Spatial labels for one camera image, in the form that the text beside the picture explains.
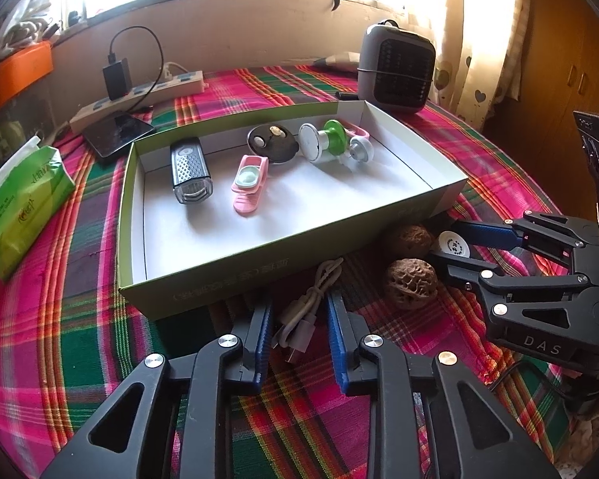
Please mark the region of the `white plug in strip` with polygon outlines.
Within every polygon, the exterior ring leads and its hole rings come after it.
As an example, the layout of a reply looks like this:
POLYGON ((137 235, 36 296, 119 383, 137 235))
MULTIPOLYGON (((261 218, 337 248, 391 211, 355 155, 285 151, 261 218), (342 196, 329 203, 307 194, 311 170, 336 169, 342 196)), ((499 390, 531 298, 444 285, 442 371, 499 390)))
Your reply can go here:
POLYGON ((176 76, 188 73, 188 69, 176 62, 165 62, 162 67, 164 81, 173 80, 176 76))

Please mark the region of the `green tissue pack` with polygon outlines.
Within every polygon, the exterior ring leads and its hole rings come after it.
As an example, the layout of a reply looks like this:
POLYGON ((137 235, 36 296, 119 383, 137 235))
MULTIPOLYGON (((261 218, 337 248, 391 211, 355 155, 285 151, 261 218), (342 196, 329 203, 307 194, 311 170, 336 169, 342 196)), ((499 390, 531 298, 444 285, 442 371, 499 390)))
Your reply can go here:
POLYGON ((32 136, 0 169, 0 279, 15 272, 46 224, 74 192, 60 151, 32 136))

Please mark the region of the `black charger plug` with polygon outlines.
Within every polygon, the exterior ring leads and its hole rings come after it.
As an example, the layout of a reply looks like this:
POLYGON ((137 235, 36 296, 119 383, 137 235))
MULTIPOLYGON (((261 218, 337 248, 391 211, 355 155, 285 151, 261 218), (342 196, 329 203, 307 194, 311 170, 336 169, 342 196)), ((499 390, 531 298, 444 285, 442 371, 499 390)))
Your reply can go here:
POLYGON ((132 81, 126 58, 109 63, 102 68, 102 74, 110 101, 121 99, 131 91, 132 81))

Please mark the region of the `pink clip camera gadget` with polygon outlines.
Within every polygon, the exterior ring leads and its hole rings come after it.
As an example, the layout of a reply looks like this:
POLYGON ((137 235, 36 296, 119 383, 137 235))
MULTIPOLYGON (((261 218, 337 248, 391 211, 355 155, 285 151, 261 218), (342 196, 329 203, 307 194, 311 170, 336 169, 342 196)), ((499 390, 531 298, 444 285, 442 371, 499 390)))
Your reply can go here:
POLYGON ((254 213, 260 204, 268 177, 269 159, 256 154, 245 154, 239 164, 231 190, 234 210, 242 215, 254 213))

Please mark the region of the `black round disc gadget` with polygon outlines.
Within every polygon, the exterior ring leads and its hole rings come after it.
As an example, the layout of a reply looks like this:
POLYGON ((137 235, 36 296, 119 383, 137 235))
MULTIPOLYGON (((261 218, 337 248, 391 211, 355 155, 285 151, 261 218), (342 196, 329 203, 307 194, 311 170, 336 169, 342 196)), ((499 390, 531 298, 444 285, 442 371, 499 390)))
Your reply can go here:
POLYGON ((293 134, 282 125, 257 125, 246 136, 253 154, 265 157, 271 164, 290 162, 300 151, 293 134))

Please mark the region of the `orange box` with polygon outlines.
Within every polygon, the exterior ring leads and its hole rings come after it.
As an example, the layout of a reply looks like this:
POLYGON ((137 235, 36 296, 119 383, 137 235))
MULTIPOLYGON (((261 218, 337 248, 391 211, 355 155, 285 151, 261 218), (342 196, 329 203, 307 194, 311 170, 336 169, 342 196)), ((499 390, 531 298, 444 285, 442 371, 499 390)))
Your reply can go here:
POLYGON ((52 45, 48 41, 6 58, 0 63, 0 109, 53 70, 52 45))

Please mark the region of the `black smartphone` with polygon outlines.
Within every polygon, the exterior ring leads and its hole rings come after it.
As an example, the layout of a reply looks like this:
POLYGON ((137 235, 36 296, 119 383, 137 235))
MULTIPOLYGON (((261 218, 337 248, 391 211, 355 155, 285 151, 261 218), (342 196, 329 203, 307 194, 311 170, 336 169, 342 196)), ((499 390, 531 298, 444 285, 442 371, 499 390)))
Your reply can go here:
POLYGON ((98 160, 109 163, 131 148, 132 143, 157 132, 148 122, 130 114, 113 114, 86 127, 82 135, 98 160))

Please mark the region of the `grey portable heater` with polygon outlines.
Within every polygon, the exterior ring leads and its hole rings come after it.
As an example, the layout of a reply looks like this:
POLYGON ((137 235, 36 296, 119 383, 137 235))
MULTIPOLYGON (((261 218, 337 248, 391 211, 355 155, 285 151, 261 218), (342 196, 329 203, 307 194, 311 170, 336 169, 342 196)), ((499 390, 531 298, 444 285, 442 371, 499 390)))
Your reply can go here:
POLYGON ((434 45, 394 20, 373 24, 363 36, 358 97, 383 110, 416 114, 425 107, 436 62, 434 45))

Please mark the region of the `white power strip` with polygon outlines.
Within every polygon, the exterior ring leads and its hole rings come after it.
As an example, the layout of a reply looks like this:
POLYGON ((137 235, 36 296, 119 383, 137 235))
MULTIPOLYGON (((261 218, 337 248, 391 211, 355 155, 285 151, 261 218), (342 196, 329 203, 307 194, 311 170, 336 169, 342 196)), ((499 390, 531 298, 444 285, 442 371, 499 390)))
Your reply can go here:
POLYGON ((205 82, 201 70, 192 73, 181 73, 173 79, 159 82, 151 92, 151 83, 137 85, 129 94, 111 101, 109 97, 99 99, 82 107, 70 120, 69 125, 74 133, 81 133, 85 128, 111 114, 123 113, 132 108, 133 111, 143 106, 152 106, 177 99, 178 97, 203 93, 205 82))

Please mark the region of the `beige tool on table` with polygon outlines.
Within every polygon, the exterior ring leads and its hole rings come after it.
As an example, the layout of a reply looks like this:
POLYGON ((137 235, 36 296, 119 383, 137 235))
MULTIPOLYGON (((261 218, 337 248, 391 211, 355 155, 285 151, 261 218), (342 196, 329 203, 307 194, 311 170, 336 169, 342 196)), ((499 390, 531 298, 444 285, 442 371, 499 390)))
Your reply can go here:
POLYGON ((345 71, 345 73, 357 73, 359 61, 359 53, 342 52, 316 59, 316 61, 313 62, 313 67, 345 71))

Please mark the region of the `black rectangular bike light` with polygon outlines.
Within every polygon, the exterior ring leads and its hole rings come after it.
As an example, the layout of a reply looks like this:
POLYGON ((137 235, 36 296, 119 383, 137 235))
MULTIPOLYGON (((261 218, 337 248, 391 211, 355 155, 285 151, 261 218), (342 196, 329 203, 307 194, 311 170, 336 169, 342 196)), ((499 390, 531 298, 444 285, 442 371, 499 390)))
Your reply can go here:
POLYGON ((171 145, 171 169, 173 192, 179 203, 202 202, 213 194, 211 172, 196 137, 171 145))

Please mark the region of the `pink white clip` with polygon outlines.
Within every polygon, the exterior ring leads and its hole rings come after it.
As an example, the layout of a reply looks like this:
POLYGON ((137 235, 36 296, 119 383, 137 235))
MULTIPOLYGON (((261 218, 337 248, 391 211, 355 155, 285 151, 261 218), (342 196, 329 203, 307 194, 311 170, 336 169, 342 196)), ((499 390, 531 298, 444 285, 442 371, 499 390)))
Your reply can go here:
POLYGON ((362 137, 363 139, 369 140, 370 134, 365 129, 360 128, 359 125, 354 125, 345 120, 341 120, 342 126, 346 132, 346 135, 352 139, 355 136, 362 137))

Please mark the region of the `wooden cabinet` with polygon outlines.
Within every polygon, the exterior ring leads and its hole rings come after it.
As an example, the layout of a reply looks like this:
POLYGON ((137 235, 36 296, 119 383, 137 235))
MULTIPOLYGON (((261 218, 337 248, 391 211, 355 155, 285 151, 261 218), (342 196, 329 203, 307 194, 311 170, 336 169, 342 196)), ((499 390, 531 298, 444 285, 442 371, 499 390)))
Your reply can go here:
POLYGON ((599 18, 585 0, 531 0, 520 96, 484 132, 566 215, 595 216, 594 180, 575 111, 599 114, 599 18))

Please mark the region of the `green white spool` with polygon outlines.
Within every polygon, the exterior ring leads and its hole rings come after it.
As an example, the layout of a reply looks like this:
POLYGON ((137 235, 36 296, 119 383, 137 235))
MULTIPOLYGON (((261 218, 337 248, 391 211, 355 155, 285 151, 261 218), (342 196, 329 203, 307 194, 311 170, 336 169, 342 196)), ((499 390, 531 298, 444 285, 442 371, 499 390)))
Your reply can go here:
POLYGON ((298 130, 298 146, 301 154, 311 163, 331 160, 345 154, 348 136, 339 120, 330 119, 323 127, 303 123, 298 130))

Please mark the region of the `walnut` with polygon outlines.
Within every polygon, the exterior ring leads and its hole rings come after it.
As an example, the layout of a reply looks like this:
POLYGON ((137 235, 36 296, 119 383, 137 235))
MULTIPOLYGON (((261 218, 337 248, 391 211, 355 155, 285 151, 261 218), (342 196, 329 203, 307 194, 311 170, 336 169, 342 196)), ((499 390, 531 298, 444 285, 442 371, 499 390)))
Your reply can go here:
POLYGON ((385 247, 397 258, 423 258, 434 241, 433 235, 421 225, 401 225, 387 235, 385 247))
POLYGON ((402 309, 418 309, 435 299, 437 273, 420 258, 403 258, 388 266, 384 291, 389 302, 402 309))

